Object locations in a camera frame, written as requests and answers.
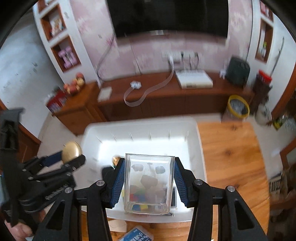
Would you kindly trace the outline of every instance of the white box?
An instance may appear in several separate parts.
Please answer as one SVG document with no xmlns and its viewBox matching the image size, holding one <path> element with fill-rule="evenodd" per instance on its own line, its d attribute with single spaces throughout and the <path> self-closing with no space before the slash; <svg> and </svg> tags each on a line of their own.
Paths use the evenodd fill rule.
<svg viewBox="0 0 296 241">
<path fill-rule="evenodd" d="M 102 179 L 102 168 L 112 166 L 112 157 L 124 157 L 126 153 L 179 157 L 185 169 L 207 181 L 200 135 L 197 123 L 191 117 L 90 124 L 81 147 L 86 163 L 74 173 L 76 189 L 89 187 Z M 173 211 L 173 216 L 125 213 L 122 196 L 113 209 L 106 209 L 107 216 L 146 223 L 191 221 L 193 208 L 187 209 L 178 192 L 176 195 L 177 210 Z"/>
</svg>

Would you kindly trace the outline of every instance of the clear glass box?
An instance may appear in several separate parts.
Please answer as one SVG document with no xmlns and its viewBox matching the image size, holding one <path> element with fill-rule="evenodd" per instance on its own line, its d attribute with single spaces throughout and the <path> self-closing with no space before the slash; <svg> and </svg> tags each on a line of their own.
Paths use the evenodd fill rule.
<svg viewBox="0 0 296 241">
<path fill-rule="evenodd" d="M 170 212 L 174 156 L 126 154 L 124 210 L 140 214 Z"/>
</svg>

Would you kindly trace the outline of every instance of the human hand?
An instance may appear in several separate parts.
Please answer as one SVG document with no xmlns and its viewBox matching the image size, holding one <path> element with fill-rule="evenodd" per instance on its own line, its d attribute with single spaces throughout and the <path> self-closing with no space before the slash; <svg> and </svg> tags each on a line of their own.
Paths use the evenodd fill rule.
<svg viewBox="0 0 296 241">
<path fill-rule="evenodd" d="M 46 213 L 44 210 L 39 212 L 38 214 L 39 222 L 42 222 L 45 216 L 46 216 Z M 33 236 L 33 232 L 31 228 L 23 223 L 18 223 L 14 227 L 11 227 L 10 223 L 8 223 L 5 220 L 5 225 L 16 241 L 26 241 L 25 238 Z"/>
</svg>

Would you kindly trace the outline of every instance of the black speaker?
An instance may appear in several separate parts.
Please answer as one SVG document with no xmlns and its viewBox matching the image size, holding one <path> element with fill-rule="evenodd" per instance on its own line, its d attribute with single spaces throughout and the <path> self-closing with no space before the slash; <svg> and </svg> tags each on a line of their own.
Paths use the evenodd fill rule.
<svg viewBox="0 0 296 241">
<path fill-rule="evenodd" d="M 243 59 L 232 57 L 226 71 L 226 79 L 237 86 L 244 87 L 250 74 L 250 65 Z"/>
</svg>

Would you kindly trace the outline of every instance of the pink wall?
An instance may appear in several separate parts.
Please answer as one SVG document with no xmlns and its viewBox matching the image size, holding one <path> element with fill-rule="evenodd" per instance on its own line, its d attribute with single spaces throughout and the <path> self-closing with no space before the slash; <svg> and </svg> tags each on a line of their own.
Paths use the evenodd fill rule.
<svg viewBox="0 0 296 241">
<path fill-rule="evenodd" d="M 113 25 L 105 0 L 70 0 L 83 43 L 93 66 L 96 65 L 110 43 Z M 188 50 L 198 52 L 200 69 L 219 71 L 232 55 L 247 57 L 252 34 L 251 0 L 229 0 L 228 38 L 205 34 L 178 34 L 115 40 L 102 64 L 99 75 L 103 79 L 132 76 L 168 70 L 161 51 Z"/>
</svg>

